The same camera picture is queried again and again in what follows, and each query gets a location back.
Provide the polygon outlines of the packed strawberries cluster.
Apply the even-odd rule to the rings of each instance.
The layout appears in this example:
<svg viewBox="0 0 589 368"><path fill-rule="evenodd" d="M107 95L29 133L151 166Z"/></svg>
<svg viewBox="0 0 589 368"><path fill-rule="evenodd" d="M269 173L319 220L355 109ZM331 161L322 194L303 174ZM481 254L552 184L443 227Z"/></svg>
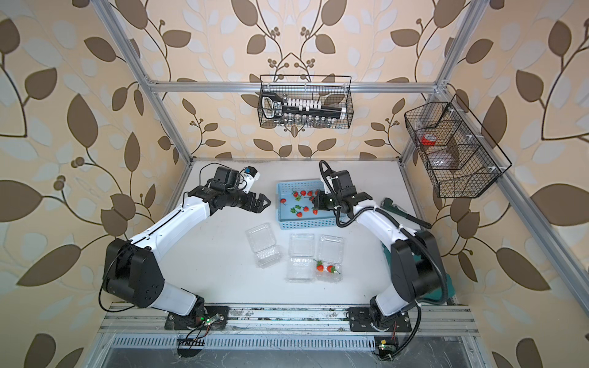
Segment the packed strawberries cluster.
<svg viewBox="0 0 589 368"><path fill-rule="evenodd" d="M316 261L316 274L340 274L339 265L334 262Z"/></svg>

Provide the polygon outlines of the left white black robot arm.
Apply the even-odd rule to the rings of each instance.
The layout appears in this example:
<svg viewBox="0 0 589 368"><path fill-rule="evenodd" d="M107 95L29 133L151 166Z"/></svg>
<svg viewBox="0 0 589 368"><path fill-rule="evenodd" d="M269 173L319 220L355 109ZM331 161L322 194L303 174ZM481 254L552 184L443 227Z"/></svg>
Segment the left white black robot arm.
<svg viewBox="0 0 589 368"><path fill-rule="evenodd" d="M193 227L225 207L262 213L270 205L267 196L249 189L194 188L175 210L147 230L108 245L101 290L137 308L154 308L182 317L196 314L202 298L166 281L160 269L165 254Z"/></svg>

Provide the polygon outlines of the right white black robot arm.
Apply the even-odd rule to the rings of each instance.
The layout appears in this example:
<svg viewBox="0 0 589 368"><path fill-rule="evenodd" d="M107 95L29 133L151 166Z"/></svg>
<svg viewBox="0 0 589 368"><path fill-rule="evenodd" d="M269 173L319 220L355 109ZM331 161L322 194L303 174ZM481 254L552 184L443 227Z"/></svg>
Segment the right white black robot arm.
<svg viewBox="0 0 589 368"><path fill-rule="evenodd" d="M324 160L319 170L325 189L315 197L314 208L334 213L338 228L363 225L388 247L391 282L368 307L374 328L386 331L396 317L422 304L445 305L449 283L435 237L407 228L372 196L359 193L347 170L335 171Z"/></svg>

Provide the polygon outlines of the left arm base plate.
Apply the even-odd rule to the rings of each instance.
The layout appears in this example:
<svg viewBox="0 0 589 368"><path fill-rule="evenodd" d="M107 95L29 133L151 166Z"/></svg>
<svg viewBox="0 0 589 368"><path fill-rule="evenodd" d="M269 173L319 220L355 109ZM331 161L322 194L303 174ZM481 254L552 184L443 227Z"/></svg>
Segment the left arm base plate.
<svg viewBox="0 0 589 368"><path fill-rule="evenodd" d="M187 316L169 313L164 325L168 331L223 330L229 320L229 306L196 307Z"/></svg>

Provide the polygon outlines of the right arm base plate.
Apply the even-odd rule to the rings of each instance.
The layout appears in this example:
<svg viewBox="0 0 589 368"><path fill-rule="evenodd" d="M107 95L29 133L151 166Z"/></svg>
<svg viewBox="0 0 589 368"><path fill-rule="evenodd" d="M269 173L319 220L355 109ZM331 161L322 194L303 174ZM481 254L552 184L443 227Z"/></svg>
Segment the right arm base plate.
<svg viewBox="0 0 589 368"><path fill-rule="evenodd" d="M377 308L352 307L346 317L352 332L409 333L412 325L408 314L396 313L383 316Z"/></svg>

